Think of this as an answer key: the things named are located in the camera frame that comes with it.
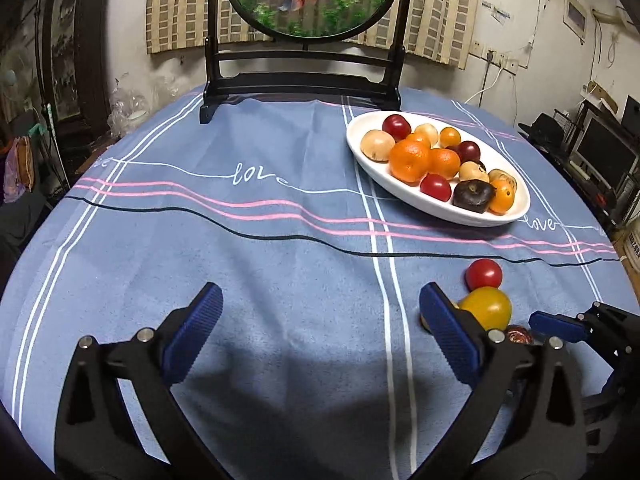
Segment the beige checkered curtain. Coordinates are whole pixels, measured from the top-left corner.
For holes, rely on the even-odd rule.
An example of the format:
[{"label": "beige checkered curtain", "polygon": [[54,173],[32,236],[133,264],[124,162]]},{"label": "beige checkered curtain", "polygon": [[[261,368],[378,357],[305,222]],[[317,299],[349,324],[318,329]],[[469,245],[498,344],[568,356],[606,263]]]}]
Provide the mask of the beige checkered curtain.
[{"label": "beige checkered curtain", "polygon": [[[229,0],[218,0],[218,5],[220,43],[269,39],[245,23]],[[404,38],[407,51],[464,69],[477,8],[478,0],[412,0]],[[389,48],[397,15],[398,0],[395,0],[379,22],[348,41]],[[201,46],[206,35],[207,0],[146,0],[148,53]]]}]

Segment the blue gripper pad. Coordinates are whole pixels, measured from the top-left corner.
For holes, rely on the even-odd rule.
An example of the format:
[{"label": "blue gripper pad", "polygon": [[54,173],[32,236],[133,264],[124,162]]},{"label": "blue gripper pad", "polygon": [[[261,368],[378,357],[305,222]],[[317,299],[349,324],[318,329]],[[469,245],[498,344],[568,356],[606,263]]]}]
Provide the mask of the blue gripper pad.
[{"label": "blue gripper pad", "polygon": [[558,336],[569,343],[584,341],[589,335],[588,329],[577,319],[557,314],[552,316],[539,310],[529,316],[529,326],[546,336]]},{"label": "blue gripper pad", "polygon": [[222,290],[207,283],[188,307],[184,322],[162,354],[162,377],[167,385],[180,383],[191,370],[222,314]]},{"label": "blue gripper pad", "polygon": [[469,326],[472,329],[475,326],[464,319],[465,315],[473,316],[456,310],[440,287],[433,282],[422,288],[419,303],[420,314],[429,325],[456,379],[475,387],[480,379],[482,345],[477,337],[466,330]]}]

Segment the metal bolt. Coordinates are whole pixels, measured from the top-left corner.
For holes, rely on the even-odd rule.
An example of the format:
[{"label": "metal bolt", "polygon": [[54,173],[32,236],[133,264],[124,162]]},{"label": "metal bolt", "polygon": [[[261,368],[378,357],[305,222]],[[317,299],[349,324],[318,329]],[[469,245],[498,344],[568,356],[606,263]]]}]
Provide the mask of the metal bolt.
[{"label": "metal bolt", "polygon": [[555,335],[549,338],[549,344],[551,345],[551,348],[553,348],[554,350],[559,350],[562,348],[562,346],[564,346],[562,339],[560,339],[559,337],[556,337]]},{"label": "metal bolt", "polygon": [[497,328],[492,328],[489,332],[486,333],[489,336],[489,339],[494,343],[501,343],[505,339],[504,332],[502,330],[498,330]]},{"label": "metal bolt", "polygon": [[85,335],[80,338],[80,341],[78,341],[78,346],[86,350],[87,348],[89,348],[89,346],[91,346],[91,343],[93,342],[94,342],[93,337],[91,337],[90,335]]},{"label": "metal bolt", "polygon": [[152,328],[141,328],[138,330],[136,337],[138,341],[146,343],[147,341],[151,341],[154,336],[154,330]]}]

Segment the white bowl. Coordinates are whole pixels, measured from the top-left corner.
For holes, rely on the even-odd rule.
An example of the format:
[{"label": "white bowl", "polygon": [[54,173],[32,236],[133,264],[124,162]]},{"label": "white bowl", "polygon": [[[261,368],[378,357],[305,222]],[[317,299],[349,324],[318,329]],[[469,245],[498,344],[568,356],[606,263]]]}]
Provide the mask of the white bowl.
[{"label": "white bowl", "polygon": [[[360,141],[364,134],[369,130],[381,130],[382,122],[391,114],[399,113],[404,117],[411,125],[412,131],[416,126],[424,123],[430,123],[435,126],[440,132],[446,126],[452,126],[451,124],[443,123],[434,119],[429,119],[417,114],[407,114],[404,112],[369,112],[362,114],[354,118],[347,127],[347,143],[349,148],[353,152],[353,156],[356,158],[362,169],[366,171],[373,180],[375,180],[380,186],[386,189],[389,193],[399,198],[403,202],[424,211],[443,220],[454,222],[456,224],[469,225],[474,227],[494,227],[498,225],[508,224],[513,222],[527,213],[529,206],[531,205],[531,198],[529,195],[529,189],[524,183],[522,177],[518,174],[515,168],[498,152],[496,152],[487,143],[477,139],[466,131],[454,126],[460,132],[462,140],[472,140],[480,147],[482,163],[486,166],[487,172],[495,169],[506,171],[516,179],[518,184],[518,190],[516,192],[515,202],[511,209],[509,209],[504,215],[496,215],[490,211],[484,213],[475,213],[468,211],[451,204],[449,202],[442,202],[436,198],[425,195],[420,192],[419,186],[408,186],[404,182],[400,182],[394,178],[388,169],[386,162],[373,162],[368,159],[360,151]],[[445,148],[446,146],[436,145],[434,148]],[[451,189],[458,183],[458,178],[450,181]]]}]

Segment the dark red fruit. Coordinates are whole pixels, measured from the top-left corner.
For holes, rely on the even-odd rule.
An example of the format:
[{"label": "dark red fruit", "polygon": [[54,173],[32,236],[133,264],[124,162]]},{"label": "dark red fruit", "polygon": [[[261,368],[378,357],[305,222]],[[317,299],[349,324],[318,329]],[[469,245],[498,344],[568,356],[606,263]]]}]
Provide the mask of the dark red fruit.
[{"label": "dark red fruit", "polygon": [[420,191],[443,202],[451,198],[449,181],[439,174],[429,173],[420,183]]},{"label": "dark red fruit", "polygon": [[480,161],[480,147],[472,140],[463,140],[460,142],[457,152],[462,164],[470,160],[474,162]]},{"label": "dark red fruit", "polygon": [[411,125],[399,114],[392,114],[382,123],[382,130],[391,135],[396,142],[403,140],[411,133]]},{"label": "dark red fruit", "polygon": [[469,290],[476,290],[481,286],[498,288],[502,283],[502,269],[493,260],[482,258],[469,265],[465,272],[465,281]]}]

